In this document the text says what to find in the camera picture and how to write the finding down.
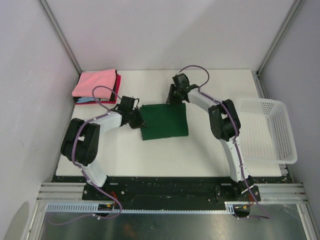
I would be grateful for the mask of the green t shirt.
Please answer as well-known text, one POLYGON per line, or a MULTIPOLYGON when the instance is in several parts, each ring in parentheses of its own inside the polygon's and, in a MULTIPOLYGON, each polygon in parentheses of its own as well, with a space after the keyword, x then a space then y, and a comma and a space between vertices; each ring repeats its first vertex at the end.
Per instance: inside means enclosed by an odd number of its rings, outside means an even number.
POLYGON ((185 103, 142 105, 140 112, 145 124, 140 129, 144 141, 189 135, 185 103))

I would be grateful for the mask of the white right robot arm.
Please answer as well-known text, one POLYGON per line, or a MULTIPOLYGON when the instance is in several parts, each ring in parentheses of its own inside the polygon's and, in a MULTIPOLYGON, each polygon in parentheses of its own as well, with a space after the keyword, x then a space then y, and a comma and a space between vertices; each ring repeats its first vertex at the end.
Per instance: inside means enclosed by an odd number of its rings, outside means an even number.
POLYGON ((230 194, 235 200, 242 201, 252 191, 254 180, 245 166, 240 149, 241 123, 233 101, 210 96, 200 86, 190 84, 184 73, 172 79, 166 102, 171 105, 188 102, 208 113, 211 132, 222 144, 228 162, 232 184, 230 194))

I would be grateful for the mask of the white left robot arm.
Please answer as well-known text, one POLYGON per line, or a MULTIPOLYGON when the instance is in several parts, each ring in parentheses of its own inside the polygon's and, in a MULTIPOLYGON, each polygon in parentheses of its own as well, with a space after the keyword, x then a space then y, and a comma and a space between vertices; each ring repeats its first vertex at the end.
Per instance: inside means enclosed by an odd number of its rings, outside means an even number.
POLYGON ((73 118, 68 125, 60 153, 80 169, 100 200, 107 199, 111 193, 105 184, 108 177, 97 160, 100 134, 124 125, 133 130, 144 127, 139 101, 139 98, 123 96, 120 103, 106 113, 88 120, 73 118))

